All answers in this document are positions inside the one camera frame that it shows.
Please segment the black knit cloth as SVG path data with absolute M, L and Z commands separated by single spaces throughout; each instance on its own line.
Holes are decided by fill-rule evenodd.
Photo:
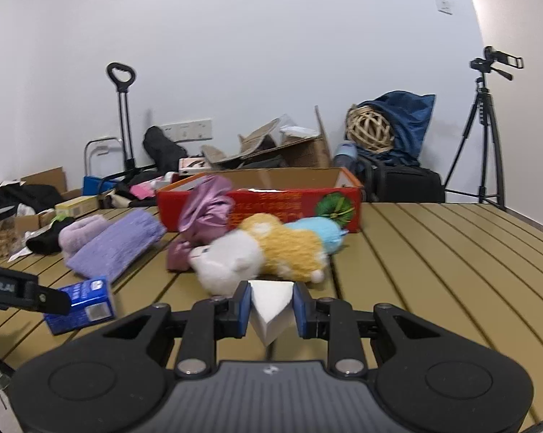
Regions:
M 26 247 L 32 253 L 39 255 L 51 255 L 60 252 L 59 235 L 63 229 L 74 222 L 75 219 L 71 217 L 54 220 L 46 231 L 35 237 L 29 237 L 26 240 Z

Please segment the white wall socket strip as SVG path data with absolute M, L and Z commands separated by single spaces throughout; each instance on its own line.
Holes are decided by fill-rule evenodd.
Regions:
M 212 118 L 163 124 L 160 128 L 174 142 L 205 141 L 213 137 Z

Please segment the dark blue fabric bag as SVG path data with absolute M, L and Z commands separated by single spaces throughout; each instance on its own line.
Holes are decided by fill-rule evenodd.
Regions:
M 417 95 L 407 91 L 392 91 L 375 100 L 359 103 L 359 108 L 369 106 L 382 113 L 394 134 L 391 150 L 385 153 L 368 153 L 362 149 L 362 154 L 375 157 L 388 165 L 419 167 L 418 159 L 435 102 L 435 94 Z

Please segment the light blue plush toy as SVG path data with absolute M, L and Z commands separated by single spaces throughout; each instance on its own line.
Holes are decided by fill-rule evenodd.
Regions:
M 343 245 L 344 236 L 348 233 L 335 221 L 325 217 L 302 218 L 286 223 L 285 226 L 292 230 L 308 230 L 316 233 L 327 254 L 336 253 Z

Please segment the clear jar with black lid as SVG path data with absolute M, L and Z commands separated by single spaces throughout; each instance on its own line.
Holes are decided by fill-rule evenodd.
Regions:
M 17 208 L 14 205 L 0 208 L 0 259 L 7 259 L 21 249 L 21 239 L 16 229 Z

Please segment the lilac fuzzy towel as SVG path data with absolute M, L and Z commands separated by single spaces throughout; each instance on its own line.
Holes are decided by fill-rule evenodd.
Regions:
M 111 225 L 111 222 L 101 215 L 93 215 L 65 227 L 58 236 L 58 244 L 61 247 L 65 261 L 72 258 L 86 244 L 103 233 Z

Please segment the white foam block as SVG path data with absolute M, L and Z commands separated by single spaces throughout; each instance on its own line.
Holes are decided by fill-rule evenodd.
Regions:
M 294 324 L 291 281 L 250 280 L 250 323 L 264 346 L 270 345 Z

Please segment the black rolled bag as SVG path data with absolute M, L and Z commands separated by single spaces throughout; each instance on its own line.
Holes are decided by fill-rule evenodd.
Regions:
M 188 156 L 183 146 L 169 139 L 157 126 L 151 126 L 146 130 L 142 145 L 162 174 L 178 172 L 179 160 Z

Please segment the white and yellow plush toy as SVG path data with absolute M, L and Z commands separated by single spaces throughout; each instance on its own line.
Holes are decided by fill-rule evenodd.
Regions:
M 230 296 L 243 281 L 259 276 L 319 284 L 328 253 L 317 232 L 257 213 L 210 244 L 194 248 L 189 264 L 205 291 Z

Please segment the woven rattan ball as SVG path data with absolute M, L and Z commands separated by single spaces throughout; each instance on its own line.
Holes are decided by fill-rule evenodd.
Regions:
M 387 118 L 371 106 L 352 105 L 346 115 L 346 139 L 368 152 L 385 153 L 394 146 L 394 132 Z

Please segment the blue tissue pack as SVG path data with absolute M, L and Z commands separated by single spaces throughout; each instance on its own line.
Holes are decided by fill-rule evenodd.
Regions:
M 69 295 L 71 307 L 69 314 L 45 314 L 43 319 L 53 335 L 78 331 L 112 321 L 116 317 L 113 296 L 106 277 L 94 277 L 81 283 L 61 287 Z

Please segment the pink satin cloth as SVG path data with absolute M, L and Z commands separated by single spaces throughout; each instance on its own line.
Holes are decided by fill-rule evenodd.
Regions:
M 227 195 L 231 189 L 228 179 L 210 175 L 191 191 L 179 215 L 178 236 L 168 247 L 169 271 L 188 271 L 192 250 L 227 233 L 228 217 L 234 206 L 234 200 Z

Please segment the open brown cardboard box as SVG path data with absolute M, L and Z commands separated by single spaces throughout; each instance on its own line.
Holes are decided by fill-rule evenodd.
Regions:
M 238 136 L 238 153 L 226 154 L 215 146 L 202 146 L 205 160 L 216 170 L 281 167 L 328 167 L 331 153 L 319 107 L 314 107 L 316 127 L 300 127 L 283 115 L 248 136 Z

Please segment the purple woven drawstring pouch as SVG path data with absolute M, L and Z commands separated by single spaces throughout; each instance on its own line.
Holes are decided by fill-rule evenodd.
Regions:
M 166 233 L 165 226 L 151 213 L 135 209 L 93 237 L 67 260 L 66 265 L 82 277 L 105 277 L 113 284 Z

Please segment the red cardboard box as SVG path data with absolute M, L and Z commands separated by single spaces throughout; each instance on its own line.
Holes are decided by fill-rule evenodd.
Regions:
M 346 168 L 286 167 L 219 171 L 231 183 L 229 227 L 256 213 L 284 223 L 324 217 L 341 229 L 359 229 L 362 184 Z

